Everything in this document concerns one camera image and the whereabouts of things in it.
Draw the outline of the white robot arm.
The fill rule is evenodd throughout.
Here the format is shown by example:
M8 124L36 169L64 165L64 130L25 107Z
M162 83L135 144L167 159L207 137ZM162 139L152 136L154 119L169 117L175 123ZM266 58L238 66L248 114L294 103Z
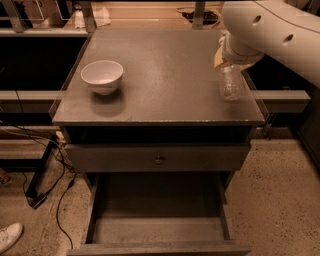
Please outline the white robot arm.
M267 54L320 87L320 18L285 0L227 1L214 67L253 65Z

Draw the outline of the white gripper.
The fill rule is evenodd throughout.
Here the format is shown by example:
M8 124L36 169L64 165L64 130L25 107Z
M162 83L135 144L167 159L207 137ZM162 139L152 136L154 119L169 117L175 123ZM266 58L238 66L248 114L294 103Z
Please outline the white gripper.
M240 70L246 70L254 66L264 57L264 54L241 40L232 36L229 32L222 34L219 39L219 48L214 56L214 68L221 69L229 65L239 65Z

